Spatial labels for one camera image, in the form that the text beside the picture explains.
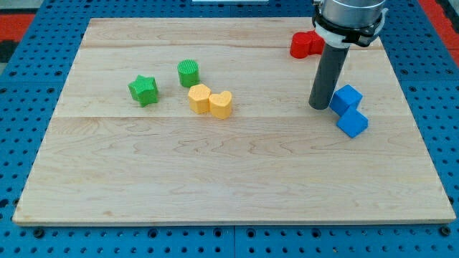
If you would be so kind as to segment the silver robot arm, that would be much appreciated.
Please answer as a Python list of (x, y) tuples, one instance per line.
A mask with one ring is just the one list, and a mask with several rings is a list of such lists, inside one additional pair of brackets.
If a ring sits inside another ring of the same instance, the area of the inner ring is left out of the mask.
[(361, 28), (374, 24), (385, 5), (385, 0), (316, 0), (319, 14), (340, 27)]

